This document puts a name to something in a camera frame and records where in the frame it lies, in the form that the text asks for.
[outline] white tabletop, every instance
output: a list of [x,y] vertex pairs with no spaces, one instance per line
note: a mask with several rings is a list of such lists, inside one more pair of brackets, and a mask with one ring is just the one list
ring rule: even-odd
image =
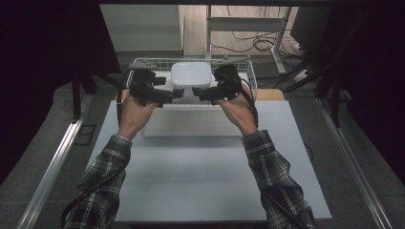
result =
[[[259,129],[269,131],[276,149],[291,163],[290,174],[302,186],[314,217],[331,218],[288,102],[258,101],[256,106]],[[116,132],[113,101],[90,161]],[[266,220],[239,137],[138,134],[126,172],[116,221]]]

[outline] black cable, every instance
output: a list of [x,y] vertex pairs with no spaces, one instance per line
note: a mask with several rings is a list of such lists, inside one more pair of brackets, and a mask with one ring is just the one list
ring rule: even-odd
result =
[[303,228],[303,229],[309,229],[307,227],[307,225],[305,225],[302,221],[300,221],[299,219],[297,219],[291,212],[289,212],[286,208],[284,208],[280,203],[277,202],[277,200],[275,200],[272,196],[271,193],[269,192],[269,190],[263,190],[262,192],[264,192],[266,194],[265,196],[265,200],[270,199],[270,201],[274,204],[274,206],[279,209],[281,212],[283,212],[289,219],[292,220],[292,222],[294,222],[296,225],[298,225],[299,227]]
[[[269,77],[269,78],[256,78],[256,80],[258,80],[258,79],[260,80],[260,79],[282,78],[282,77],[284,77],[284,76],[283,76],[283,75],[280,75],[280,76]],[[261,88],[261,87],[267,86],[267,85],[272,84],[272,83],[277,83],[278,81],[279,81],[279,80],[267,82],[267,83],[265,83],[265,84],[257,85],[257,87],[258,87],[258,88]]]
[[65,226],[66,223],[66,217],[69,215],[69,213],[75,208],[75,206],[82,201],[84,198],[86,198],[87,196],[89,196],[95,189],[97,189],[98,187],[100,187],[102,184],[104,184],[105,182],[109,181],[110,179],[118,176],[122,171],[124,171],[124,169],[127,167],[129,163],[129,158],[128,160],[124,161],[124,163],[112,174],[110,174],[109,176],[103,178],[101,181],[99,181],[97,184],[93,185],[92,187],[89,187],[86,191],[84,191],[83,193],[81,193],[79,196],[77,196],[74,200],[72,200],[71,203],[69,203],[69,205],[65,208],[65,210],[63,210],[62,215],[60,216],[60,226],[61,228],[63,228]]
[[282,45],[283,48],[284,48],[284,51],[279,50],[281,56],[294,56],[294,57],[297,57],[297,58],[304,58],[303,55],[296,55],[296,54],[291,54],[291,53],[289,53],[289,52],[287,51],[287,48],[286,48],[286,46],[284,45],[283,42],[281,42],[281,45]]
[[247,50],[245,50],[245,51],[236,51],[236,50],[231,50],[230,48],[227,48],[227,47],[216,46],[216,45],[213,45],[212,43],[211,43],[211,46],[212,46],[212,47],[215,47],[215,48],[219,48],[219,49],[224,49],[224,50],[232,51],[232,52],[247,52],[247,51],[250,51],[250,50],[252,50],[252,49],[254,48],[254,46],[252,46],[251,48],[249,48],[249,49],[247,49]]
[[122,80],[121,83],[118,85],[118,89],[117,89],[117,99],[116,99],[116,103],[117,103],[117,119],[118,119],[118,126],[121,122],[121,116],[122,116],[122,91],[125,90],[124,89],[124,82],[125,79],[127,79],[127,77],[129,76],[130,72],[132,70],[127,70],[127,72],[125,72],[125,74],[122,76]]
[[229,76],[227,76],[226,74],[222,74],[222,73],[214,73],[215,74],[219,74],[220,76],[226,78],[226,80],[228,82],[230,82],[235,88],[237,88],[239,90],[239,93],[242,94],[244,96],[244,98],[246,99],[247,103],[249,104],[250,107],[250,111],[253,114],[253,119],[254,119],[254,124],[256,125],[256,127],[259,127],[259,114],[257,113],[257,109],[256,106],[254,105],[254,100],[253,100],[253,92],[250,90],[250,94],[251,96],[249,96],[246,91],[244,90],[244,87],[241,87],[240,85],[238,85],[233,79],[231,79]]
[[243,79],[243,78],[241,78],[241,77],[239,77],[239,78],[242,79],[242,80],[247,84],[247,87],[249,88],[250,94],[252,95],[252,98],[253,98],[253,97],[254,97],[254,96],[253,96],[253,91],[252,91],[252,88],[251,88],[249,82],[247,82],[247,80],[245,80],[245,79]]
[[313,150],[310,148],[310,146],[307,143],[304,142],[304,145],[309,150],[309,161],[312,162],[313,161]]
[[282,79],[280,79],[274,86],[273,89],[276,89],[278,85],[283,84],[293,76],[295,76],[296,73],[298,73],[299,70],[303,69],[307,65],[307,60],[304,60],[301,62],[296,68],[292,69],[289,73],[285,75]]
[[283,75],[279,74],[277,76],[269,76],[269,77],[257,77],[256,79],[275,79],[275,78],[282,78]]
[[262,35],[259,35],[258,32],[256,31],[256,35],[255,35],[255,36],[250,36],[250,37],[236,37],[235,34],[232,32],[233,37],[234,37],[235,39],[237,39],[237,40],[250,40],[250,39],[257,38],[258,36],[259,36],[259,37],[264,36],[265,38],[275,39],[275,38],[273,38],[273,37],[268,37],[268,36],[267,36],[267,35],[274,34],[274,33],[275,33],[275,32],[266,32],[266,33],[264,33],[264,34],[262,34]]
[[260,12],[262,11],[262,7],[259,7],[258,10],[256,10],[256,12],[253,14],[253,17],[256,16],[256,14],[259,14],[260,17]]
[[[267,46],[266,48],[261,49],[261,48],[257,47],[257,44],[259,44],[259,43],[265,43],[267,45],[268,45],[268,43],[270,43],[271,46]],[[264,51],[270,50],[274,46],[274,42],[267,40],[267,39],[256,38],[253,40],[253,46],[256,48],[256,50],[264,52]]]
[[285,58],[283,58],[283,63],[284,63],[286,66],[288,66],[288,67],[290,67],[290,68],[292,68],[292,69],[298,68],[298,67],[300,66],[300,64],[297,64],[297,65],[295,65],[295,66],[289,65],[289,63],[286,62],[286,60],[289,60],[289,59],[301,59],[301,60],[303,60],[303,58],[301,58],[301,57],[295,57],[295,56],[286,56]]
[[[231,16],[230,15],[230,10],[229,10],[229,6],[226,6],[226,10],[227,10],[227,13],[228,13],[228,16]],[[237,40],[248,40],[248,39],[252,39],[252,38],[254,38],[255,36],[253,36],[253,37],[242,37],[242,38],[240,38],[240,37],[236,37],[236,35],[235,35],[235,32],[233,31],[232,32],[232,35],[233,35],[233,37],[235,38],[235,39],[237,39]]]
[[267,7],[265,7],[265,12],[263,13],[263,17],[266,17]]

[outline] plaid shirt sleeve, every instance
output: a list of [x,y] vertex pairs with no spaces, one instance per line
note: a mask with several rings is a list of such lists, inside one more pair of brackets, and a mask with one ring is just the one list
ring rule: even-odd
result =
[[[114,173],[131,157],[132,142],[127,138],[113,135],[101,154],[86,172],[77,186],[77,195],[97,184],[101,179]],[[64,228],[111,228],[119,207],[119,191],[125,171],[101,185],[80,201],[66,217]]]
[[268,132],[248,135],[243,138],[243,143],[249,167],[261,191],[268,228],[301,228],[280,211],[271,198],[308,228],[316,228],[310,206],[304,201],[303,190],[289,176],[290,164],[275,150]]

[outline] metal rack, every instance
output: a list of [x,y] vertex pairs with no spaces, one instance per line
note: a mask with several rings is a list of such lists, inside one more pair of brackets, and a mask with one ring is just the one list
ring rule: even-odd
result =
[[206,7],[205,58],[211,58],[211,32],[213,31],[269,31],[277,32],[274,46],[270,49],[279,74],[287,74],[280,58],[280,45],[287,27],[291,7],[282,18],[213,17],[211,5]]
[[134,64],[148,61],[156,65],[156,71],[168,71],[171,72],[174,64],[179,62],[206,62],[211,66],[211,71],[216,70],[222,65],[233,64],[238,69],[238,73],[245,73],[250,85],[250,89],[253,93],[253,98],[256,100],[257,97],[257,82],[256,76],[253,71],[253,65],[250,60],[239,60],[239,61],[227,61],[227,59],[194,59],[194,58],[137,58],[134,60]]

